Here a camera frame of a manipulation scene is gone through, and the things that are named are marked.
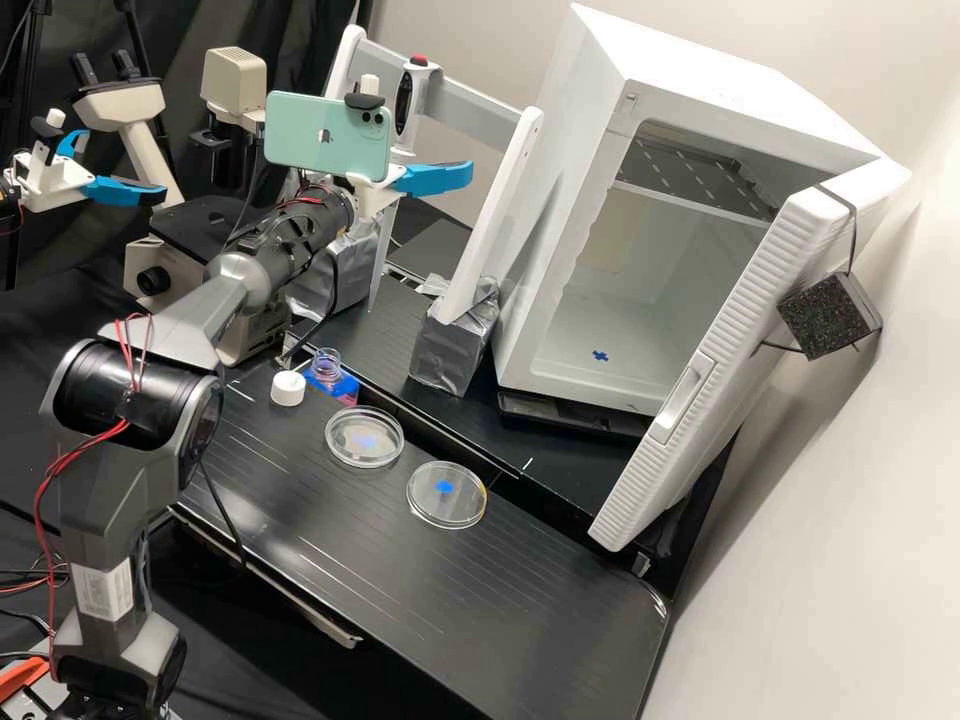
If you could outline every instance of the mint green iphone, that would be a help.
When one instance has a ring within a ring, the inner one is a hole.
[[[328,100],[275,90],[267,95],[263,152],[276,165],[346,176],[387,176],[390,162],[390,111],[349,108]]]

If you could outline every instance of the barcode sticker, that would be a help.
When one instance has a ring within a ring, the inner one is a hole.
[[[130,558],[104,572],[70,564],[77,608],[84,615],[116,622],[133,609],[133,574]]]

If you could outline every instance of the petri dish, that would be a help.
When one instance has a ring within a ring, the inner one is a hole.
[[[476,525],[487,507],[487,489],[473,472],[445,460],[424,463],[407,482],[410,509],[431,525],[463,530]]]
[[[327,421],[324,435],[330,452],[352,467],[383,467],[403,451],[400,423],[367,405],[339,411]]]

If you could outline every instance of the gray robotic arm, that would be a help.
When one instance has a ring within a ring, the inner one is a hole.
[[[119,420],[129,426],[80,455],[59,481],[76,607],[53,645],[55,676],[70,689],[57,717],[167,717],[186,645],[150,607],[138,542],[176,501],[216,431],[223,387],[213,342],[232,318],[256,312],[304,272],[353,220],[347,193],[310,189],[214,258],[196,290],[152,318],[129,320],[129,345],[147,345],[136,391],[113,324],[61,361],[41,414],[63,447]]]

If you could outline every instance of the small bottle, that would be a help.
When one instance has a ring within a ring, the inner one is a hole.
[[[311,385],[347,407],[357,404],[360,382],[340,366],[340,353],[333,348],[320,348],[313,356],[304,377]]]

